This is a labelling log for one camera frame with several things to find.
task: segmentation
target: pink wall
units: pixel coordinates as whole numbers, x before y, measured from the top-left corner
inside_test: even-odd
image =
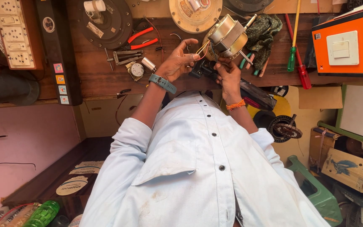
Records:
[[[25,184],[79,143],[69,106],[40,105],[0,109],[0,198]]]

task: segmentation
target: orange thread bracelet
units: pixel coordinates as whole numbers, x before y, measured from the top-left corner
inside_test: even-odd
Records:
[[[246,105],[245,101],[242,99],[240,102],[236,103],[236,104],[232,104],[230,106],[226,105],[226,109],[232,111],[234,108],[238,108],[241,106]]]

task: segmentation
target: watch strap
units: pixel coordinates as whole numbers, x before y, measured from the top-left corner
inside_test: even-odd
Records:
[[[160,77],[156,74],[152,74],[151,77],[149,77],[148,81],[152,81],[155,84],[161,86],[162,88],[164,88],[165,90],[169,91],[172,94],[176,93],[176,87],[171,84],[168,80],[164,79],[163,77]]]

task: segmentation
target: workbench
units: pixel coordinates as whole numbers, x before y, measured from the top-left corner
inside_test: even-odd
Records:
[[[84,101],[116,99],[116,94],[126,89],[131,89],[131,91],[124,94],[144,93],[146,87],[141,84],[148,84],[149,76],[141,78],[138,81],[141,84],[138,84],[134,82],[124,65],[116,66],[113,62],[114,71],[111,71],[110,65],[106,61],[107,57],[104,49],[94,46],[82,35],[77,21],[77,10],[79,10],[77,4],[77,0],[68,0],[67,11]],[[312,19],[316,16],[317,14],[315,13],[301,14],[299,18],[297,45],[302,59],[305,58]],[[249,70],[242,70],[242,78],[259,87],[300,85],[296,70],[294,72],[287,72],[286,70],[292,41],[286,27],[284,15],[280,14],[278,17],[283,22],[283,28],[280,33],[274,37],[274,47],[272,48],[270,60],[264,76],[262,78],[254,76],[254,67],[251,67]],[[295,14],[291,14],[290,19],[292,25],[294,25]],[[160,37],[162,38],[162,45],[165,50],[164,59],[167,59],[180,42],[176,36],[170,36],[170,33],[177,32],[184,39],[198,39],[199,44],[190,47],[191,53],[195,53],[195,51],[201,47],[201,42],[206,34],[205,32],[200,34],[188,34],[179,29],[172,18],[154,18],[151,19],[151,22],[159,30]],[[158,34],[155,30],[138,37],[133,43],[140,44],[146,40],[153,40],[154,38],[158,38]],[[157,68],[161,64],[162,52],[160,50],[156,51],[155,48],[159,46],[160,43],[157,42],[143,48],[144,56],[151,60]],[[239,64],[241,60],[242,56],[239,56],[234,62]],[[55,80],[53,80],[51,76],[50,67],[47,67],[46,71],[34,71],[34,73],[38,78],[44,77],[43,80],[40,81],[41,95],[36,104],[57,103]],[[312,84],[363,81],[363,78],[318,76],[315,71],[309,72],[309,77]],[[178,91],[220,89],[218,84],[208,78],[202,77],[201,79],[196,79],[188,75],[182,75],[178,80],[174,81],[173,84],[177,87]]]

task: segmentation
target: blue wire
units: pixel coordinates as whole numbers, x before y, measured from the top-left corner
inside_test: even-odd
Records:
[[[210,41],[210,43],[211,43],[211,50],[212,50],[212,53],[214,53],[215,61],[218,61],[218,60],[217,60],[217,55],[215,54],[214,48],[212,47],[212,40]]]

